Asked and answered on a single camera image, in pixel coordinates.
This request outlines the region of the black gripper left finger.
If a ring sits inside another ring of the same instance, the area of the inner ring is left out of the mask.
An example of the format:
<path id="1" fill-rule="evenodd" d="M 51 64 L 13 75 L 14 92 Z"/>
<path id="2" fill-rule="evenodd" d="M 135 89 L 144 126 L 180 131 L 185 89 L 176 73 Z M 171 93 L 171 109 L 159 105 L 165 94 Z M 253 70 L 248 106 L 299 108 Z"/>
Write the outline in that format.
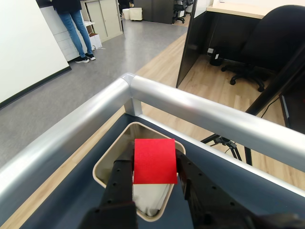
<path id="1" fill-rule="evenodd" d="M 80 229 L 136 229 L 136 205 L 133 201 L 132 173 L 134 143 L 114 161 L 110 178 L 98 207 L 90 209 L 82 219 Z"/>

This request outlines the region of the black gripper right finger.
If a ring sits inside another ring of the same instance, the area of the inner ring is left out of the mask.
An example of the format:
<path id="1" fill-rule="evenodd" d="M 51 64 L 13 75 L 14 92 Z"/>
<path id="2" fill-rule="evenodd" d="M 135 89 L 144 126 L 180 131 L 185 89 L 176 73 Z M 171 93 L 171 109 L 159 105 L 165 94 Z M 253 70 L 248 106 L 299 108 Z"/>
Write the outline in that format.
<path id="1" fill-rule="evenodd" d="M 262 228 L 257 216 L 235 201 L 179 150 L 176 150 L 176 164 L 195 229 Z"/>

